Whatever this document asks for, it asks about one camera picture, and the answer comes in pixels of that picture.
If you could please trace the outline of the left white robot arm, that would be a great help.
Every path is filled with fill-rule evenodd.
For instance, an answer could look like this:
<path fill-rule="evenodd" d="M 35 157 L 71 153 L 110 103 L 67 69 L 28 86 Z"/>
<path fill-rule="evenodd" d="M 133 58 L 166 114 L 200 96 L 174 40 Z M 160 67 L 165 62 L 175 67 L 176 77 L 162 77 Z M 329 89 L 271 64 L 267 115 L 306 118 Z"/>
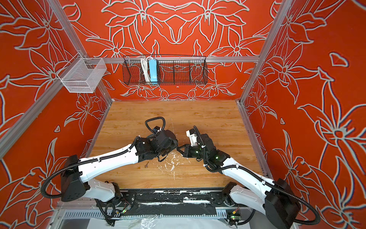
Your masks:
<path fill-rule="evenodd" d="M 148 130 L 151 135 L 146 138 L 137 136 L 131 144 L 118 150 L 94 157 L 68 157 L 63 168 L 45 179 L 41 194 L 49 199 L 60 198 L 63 202 L 86 197 L 106 203 L 120 198 L 116 184 L 101 182 L 95 178 L 114 169 L 146 160 L 157 158 L 161 162 L 178 146 L 175 134 L 165 127 L 148 127 Z M 61 193 L 48 193 L 47 187 L 56 176 L 61 176 Z"/>

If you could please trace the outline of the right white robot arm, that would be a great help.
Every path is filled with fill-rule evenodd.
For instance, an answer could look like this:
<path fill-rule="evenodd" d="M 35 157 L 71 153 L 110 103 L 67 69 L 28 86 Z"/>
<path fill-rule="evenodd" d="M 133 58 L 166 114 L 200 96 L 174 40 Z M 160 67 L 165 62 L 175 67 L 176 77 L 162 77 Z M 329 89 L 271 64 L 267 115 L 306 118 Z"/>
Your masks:
<path fill-rule="evenodd" d="M 227 153 L 216 149 L 212 139 L 201 134 L 197 127 L 188 130 L 186 135 L 190 143 L 178 147 L 177 151 L 185 158 L 202 160 L 209 172 L 237 181 L 229 190 L 234 203 L 262 213 L 278 229 L 289 229 L 294 223 L 316 225 L 321 221 L 318 211 L 297 197 L 284 180 L 275 181 L 242 166 Z"/>

